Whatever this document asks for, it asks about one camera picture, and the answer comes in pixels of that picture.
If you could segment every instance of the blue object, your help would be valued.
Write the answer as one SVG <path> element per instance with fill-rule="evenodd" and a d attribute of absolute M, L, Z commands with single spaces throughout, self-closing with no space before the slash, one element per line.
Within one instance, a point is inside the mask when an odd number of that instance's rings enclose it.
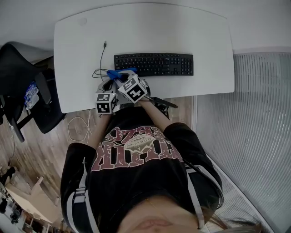
<path fill-rule="evenodd" d="M 111 80 L 114 80 L 116 78 L 120 79 L 122 74 L 120 74 L 119 72 L 120 71 L 133 71 L 133 72 L 137 72 L 137 69 L 136 68 L 127 68 L 127 69 L 124 69 L 124 70 L 117 70 L 117 71 L 114 71 L 114 70 L 108 70 L 107 71 L 107 75 L 108 77 L 111 79 Z"/>

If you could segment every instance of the white wall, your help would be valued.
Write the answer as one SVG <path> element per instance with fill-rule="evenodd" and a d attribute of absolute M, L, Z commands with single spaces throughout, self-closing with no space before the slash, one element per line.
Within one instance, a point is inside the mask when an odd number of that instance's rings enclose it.
<path fill-rule="evenodd" d="M 0 45 L 53 49 L 55 23 L 89 9 L 153 0 L 0 0 Z M 233 49 L 291 47 L 290 0 L 154 0 L 206 10 L 229 21 Z"/>

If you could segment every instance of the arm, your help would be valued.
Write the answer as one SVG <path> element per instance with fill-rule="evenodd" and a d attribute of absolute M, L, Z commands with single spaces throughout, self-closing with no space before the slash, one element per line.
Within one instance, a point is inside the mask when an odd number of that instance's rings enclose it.
<path fill-rule="evenodd" d="M 172 124 L 172 122 L 150 101 L 143 98 L 142 101 L 139 101 L 139 104 L 144 108 L 155 126 L 157 126 L 162 132 L 164 132 L 164 130 Z"/>
<path fill-rule="evenodd" d="M 104 137 L 109 120 L 111 119 L 111 114 L 103 114 L 98 118 L 97 125 L 89 138 L 88 146 L 97 149 L 99 143 Z"/>

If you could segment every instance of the white desk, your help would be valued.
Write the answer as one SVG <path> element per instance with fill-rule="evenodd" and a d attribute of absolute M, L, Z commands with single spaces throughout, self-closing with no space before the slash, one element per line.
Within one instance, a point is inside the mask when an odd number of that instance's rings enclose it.
<path fill-rule="evenodd" d="M 159 98 L 234 91 L 227 20 L 189 7 L 137 3 L 86 11 L 55 25 L 54 59 L 63 113 L 94 108 L 99 68 L 114 69 L 113 55 L 172 52 L 194 55 L 194 76 L 147 77 Z"/>

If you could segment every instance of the sleeve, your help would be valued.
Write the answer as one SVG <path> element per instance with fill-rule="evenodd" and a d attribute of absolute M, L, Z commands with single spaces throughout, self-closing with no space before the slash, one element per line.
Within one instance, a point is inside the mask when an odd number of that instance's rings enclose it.
<path fill-rule="evenodd" d="M 202 173 L 210 173 L 222 188 L 221 179 L 206 156 L 197 135 L 186 124 L 173 123 L 164 130 L 164 135 L 176 147 L 184 161 L 203 170 Z"/>
<path fill-rule="evenodd" d="M 86 144 L 72 143 L 69 145 L 65 165 L 60 182 L 61 205 L 66 203 L 69 195 L 79 187 L 83 176 L 83 160 L 88 171 L 95 157 L 96 150 Z"/>

